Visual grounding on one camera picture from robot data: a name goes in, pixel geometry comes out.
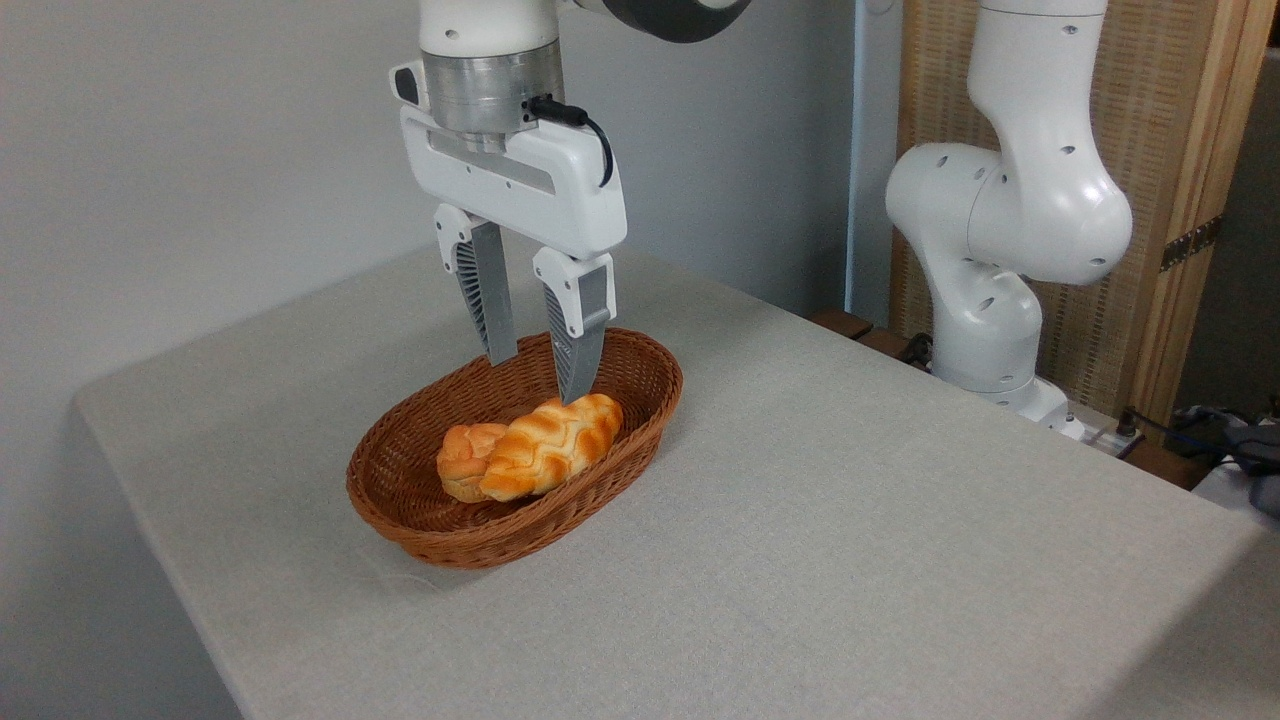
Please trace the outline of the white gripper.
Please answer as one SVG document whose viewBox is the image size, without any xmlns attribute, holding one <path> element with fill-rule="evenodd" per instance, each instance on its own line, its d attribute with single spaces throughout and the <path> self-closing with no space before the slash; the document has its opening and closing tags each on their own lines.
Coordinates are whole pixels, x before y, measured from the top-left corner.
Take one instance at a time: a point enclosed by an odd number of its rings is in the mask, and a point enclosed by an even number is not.
<svg viewBox="0 0 1280 720">
<path fill-rule="evenodd" d="M 608 251 L 627 234 L 621 177 L 600 184 L 598 137 L 544 123 L 507 137 L 503 152 L 472 152 L 417 108 L 401 106 L 399 126 L 416 181 L 444 202 L 433 218 L 442 261 L 460 284 L 490 364 L 518 352 L 503 225 L 550 246 L 535 254 L 534 266 L 544 287 L 559 400 L 571 405 L 589 395 L 605 327 L 616 318 Z"/>
</svg>

